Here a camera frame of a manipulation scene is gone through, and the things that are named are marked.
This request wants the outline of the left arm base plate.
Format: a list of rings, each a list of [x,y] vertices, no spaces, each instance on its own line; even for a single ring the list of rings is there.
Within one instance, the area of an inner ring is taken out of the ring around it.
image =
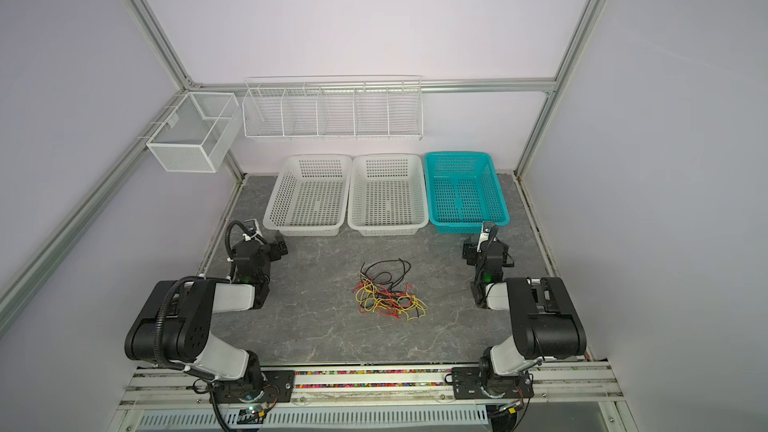
[[[266,370],[262,372],[261,389],[244,381],[226,381],[213,388],[219,404],[287,403],[294,390],[296,372],[289,369]]]

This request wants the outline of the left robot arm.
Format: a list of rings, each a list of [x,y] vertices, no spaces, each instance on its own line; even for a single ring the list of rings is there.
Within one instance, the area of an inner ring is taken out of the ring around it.
[[[124,353],[132,361],[201,380],[215,400],[263,401],[272,385],[257,354],[216,337],[211,324],[216,314],[265,305],[271,266],[288,254],[288,246],[280,232],[267,239],[256,220],[233,220],[224,247],[225,277],[186,276],[154,286],[126,335]]]

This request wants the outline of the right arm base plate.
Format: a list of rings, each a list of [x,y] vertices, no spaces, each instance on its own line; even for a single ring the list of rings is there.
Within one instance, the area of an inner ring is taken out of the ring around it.
[[[529,399],[534,396],[530,374],[498,376],[486,374],[479,366],[454,367],[446,375],[458,400]]]

